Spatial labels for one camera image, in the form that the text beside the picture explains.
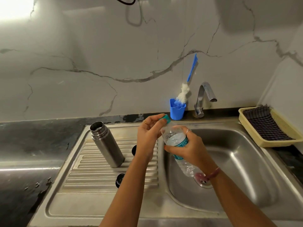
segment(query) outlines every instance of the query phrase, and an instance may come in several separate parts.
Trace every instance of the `white wall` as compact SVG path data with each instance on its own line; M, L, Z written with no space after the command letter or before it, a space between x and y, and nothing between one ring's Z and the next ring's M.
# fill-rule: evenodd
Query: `white wall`
M289 51L291 55L278 65L260 103L278 110L303 134L303 24L299 26ZM303 143L296 146L303 152Z
M169 111L195 52L189 110L203 81L206 108L255 105L303 19L303 0L35 3L0 18L0 121Z

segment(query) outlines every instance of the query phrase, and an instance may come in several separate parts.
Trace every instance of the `granite countertop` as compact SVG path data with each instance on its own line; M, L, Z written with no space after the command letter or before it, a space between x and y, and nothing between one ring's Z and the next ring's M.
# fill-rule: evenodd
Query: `granite countertop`
M209 109L204 113L204 119L233 117L238 116L238 108ZM149 115L152 114L0 123L1 226L27 226L85 125L96 121L141 122ZM193 119L192 111L185 112L183 120ZM301 153L295 149L294 153L288 152L288 148L276 151L303 182Z

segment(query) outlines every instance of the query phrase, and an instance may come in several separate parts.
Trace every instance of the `checkered cloth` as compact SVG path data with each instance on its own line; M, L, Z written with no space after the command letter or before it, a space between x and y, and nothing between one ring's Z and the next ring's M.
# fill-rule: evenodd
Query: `checkered cloth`
M268 141L293 140L276 124L268 106L245 110L243 114L263 139Z

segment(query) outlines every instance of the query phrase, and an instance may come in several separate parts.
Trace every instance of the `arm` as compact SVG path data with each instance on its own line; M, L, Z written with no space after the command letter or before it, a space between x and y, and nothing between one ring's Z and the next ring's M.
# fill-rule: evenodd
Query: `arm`
M209 175L218 167L208 154L203 141L192 131L187 133L185 147L165 146L165 150L183 157ZM211 179L216 195L234 227L276 227L276 225L221 170Z
M164 114L149 116L138 128L137 150L122 183L99 227L136 227L143 199L147 165L152 159Z

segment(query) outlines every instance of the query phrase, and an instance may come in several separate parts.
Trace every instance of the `hand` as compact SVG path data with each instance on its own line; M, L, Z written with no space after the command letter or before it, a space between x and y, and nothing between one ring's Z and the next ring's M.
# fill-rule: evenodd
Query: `hand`
M188 130L187 127L181 126L184 133ZM183 157L189 163L197 166L206 175L212 173L218 166L211 158L206 150L201 137L197 136L191 130L186 134L188 144L184 147L164 146L167 152Z
M138 127L135 156L144 157L148 162L152 159L156 141L162 135L161 128L167 123L166 119L159 120L164 115L149 116Z

